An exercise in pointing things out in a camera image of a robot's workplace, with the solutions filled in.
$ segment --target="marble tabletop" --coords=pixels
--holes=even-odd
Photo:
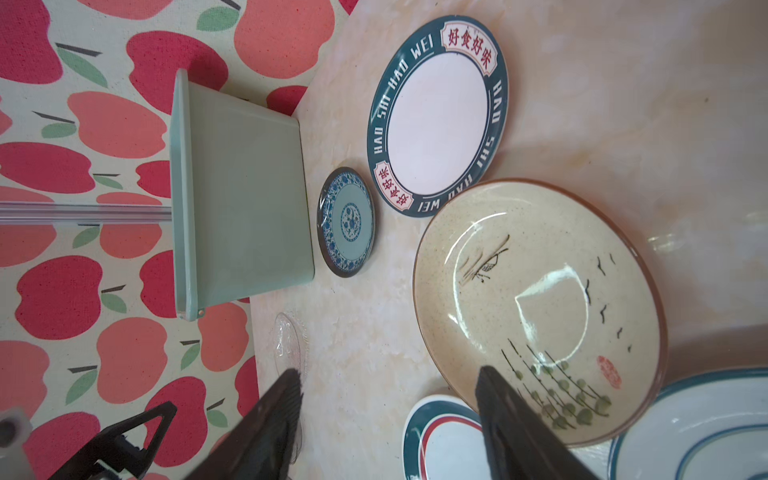
[[[352,167],[370,182],[367,116],[384,67],[411,32],[450,14],[489,27],[514,79],[485,179],[560,185],[624,229],[663,297],[667,381],[766,361],[748,339],[768,334],[768,3],[361,0],[294,114],[315,279],[251,298],[261,391],[276,378],[275,315],[289,313],[309,340],[294,480],[401,478],[409,410],[447,388],[412,301],[429,219],[375,195],[372,256],[343,279],[317,250],[314,215],[333,169]],[[604,447],[591,453],[600,468]]]

